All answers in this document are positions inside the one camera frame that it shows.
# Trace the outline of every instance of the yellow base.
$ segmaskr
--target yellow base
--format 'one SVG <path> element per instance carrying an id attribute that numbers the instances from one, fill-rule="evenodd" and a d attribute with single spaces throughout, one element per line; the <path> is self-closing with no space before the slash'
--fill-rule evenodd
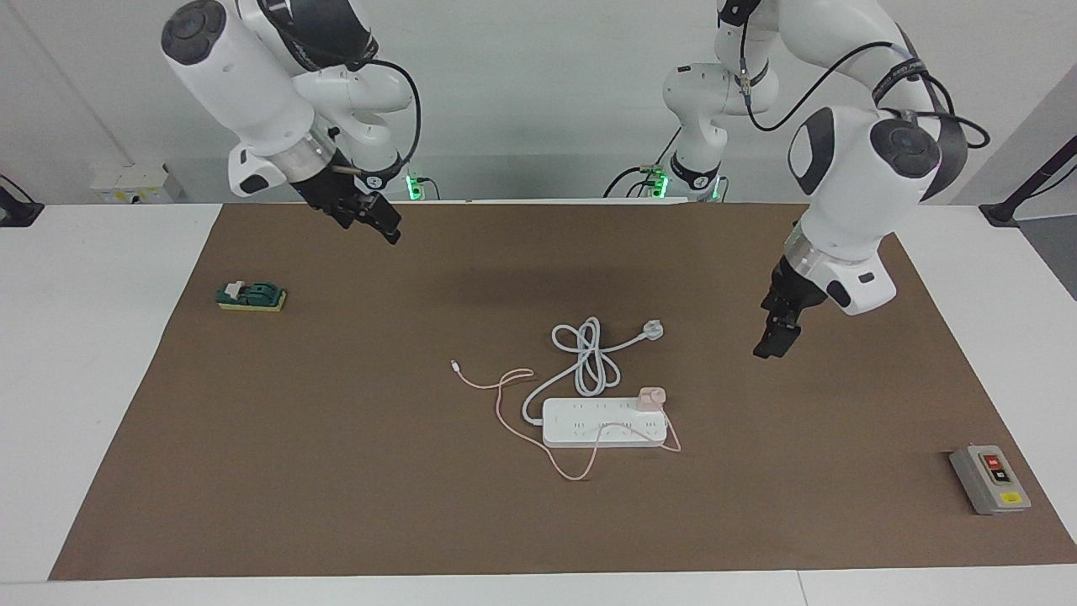
<path id="1" fill-rule="evenodd" d="M 277 301 L 276 308 L 260 308 L 257 306 L 229 306 L 228 302 L 218 302 L 216 307 L 222 310 L 230 310 L 234 312 L 279 312 L 284 307 L 284 299 L 288 298 L 288 291 L 280 291 L 280 300 Z"/>

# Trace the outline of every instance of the white power cord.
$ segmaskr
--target white power cord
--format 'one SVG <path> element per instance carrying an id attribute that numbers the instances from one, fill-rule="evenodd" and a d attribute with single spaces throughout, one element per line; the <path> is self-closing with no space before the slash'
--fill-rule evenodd
<path id="1" fill-rule="evenodd" d="M 557 334 L 562 330 L 569 332 L 576 337 L 576 346 L 574 348 L 561 343 L 561 341 L 557 338 Z M 579 328 L 571 327 L 569 325 L 557 325 L 549 334 L 550 339 L 554 341 L 554 346 L 556 346 L 558 350 L 575 354 L 576 364 L 553 377 L 546 383 L 540 385 L 534 392 L 531 393 L 530 396 L 527 397 L 526 400 L 523 400 L 523 406 L 520 411 L 523 414 L 523 420 L 535 427 L 541 427 L 542 420 L 533 419 L 530 414 L 528 414 L 528 407 L 531 406 L 531 400 L 534 400 L 535 396 L 537 396 L 543 390 L 564 379 L 571 372 L 576 374 L 576 393 L 584 398 L 598 396 L 599 394 L 605 392 L 607 387 L 616 387 L 620 384 L 620 369 L 617 368 L 617 365 L 614 364 L 609 354 L 618 352 L 630 346 L 634 346 L 643 340 L 657 341 L 661 338 L 663 333 L 665 329 L 662 329 L 662 324 L 660 322 L 649 321 L 647 324 L 643 325 L 643 330 L 633 339 L 626 341 L 620 346 L 603 349 L 600 347 L 602 326 L 595 316 L 587 319 L 584 324 L 579 326 Z M 593 386 L 588 386 L 587 378 L 590 378 Z"/>

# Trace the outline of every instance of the white power strip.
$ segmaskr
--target white power strip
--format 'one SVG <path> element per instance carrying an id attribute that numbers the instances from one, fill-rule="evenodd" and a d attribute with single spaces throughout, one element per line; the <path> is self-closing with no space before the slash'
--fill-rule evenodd
<path id="1" fill-rule="evenodd" d="M 542 405 L 542 441 L 551 449 L 655 448 L 666 442 L 666 414 L 641 412 L 639 398 L 549 398 Z M 629 432 L 628 426 L 646 436 Z"/>

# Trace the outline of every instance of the white table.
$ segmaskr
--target white table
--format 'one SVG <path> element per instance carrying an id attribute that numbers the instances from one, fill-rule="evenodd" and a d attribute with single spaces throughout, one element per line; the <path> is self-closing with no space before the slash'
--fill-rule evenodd
<path id="1" fill-rule="evenodd" d="M 1077 603 L 1077 566 L 44 582 L 219 210 L 53 206 L 0 230 L 0 604 Z M 1077 302 L 975 208 L 921 207 L 898 236 L 1077 536 Z"/>

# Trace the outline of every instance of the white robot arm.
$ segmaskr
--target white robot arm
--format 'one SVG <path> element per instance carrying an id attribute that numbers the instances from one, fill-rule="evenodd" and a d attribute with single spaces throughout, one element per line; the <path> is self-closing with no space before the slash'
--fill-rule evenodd
<path id="1" fill-rule="evenodd" d="M 666 81 L 667 104 L 682 122 L 668 160 L 671 193 L 701 198 L 714 186 L 726 142 L 718 116 L 746 114 L 773 130 L 807 99 L 775 125 L 756 119 L 778 95 L 767 60 L 778 36 L 797 58 L 827 68 L 823 79 L 837 71 L 862 83 L 876 109 L 825 107 L 794 136 L 788 166 L 810 206 L 763 301 L 763 358 L 783 356 L 800 334 L 800 312 L 828 296 L 849 315 L 893 298 L 879 242 L 956 178 L 969 146 L 987 144 L 967 143 L 961 123 L 987 132 L 954 115 L 949 93 L 876 0 L 718 0 L 719 62 L 677 68 Z"/>
<path id="2" fill-rule="evenodd" d="M 196 0 L 165 24 L 162 50 L 239 137 L 233 192 L 288 182 L 345 228 L 360 221 L 395 243 L 401 217 L 384 194 L 404 188 L 419 98 L 406 71 L 376 58 L 368 24 L 358 0 Z M 379 114 L 412 101 L 415 139 L 401 156 Z"/>

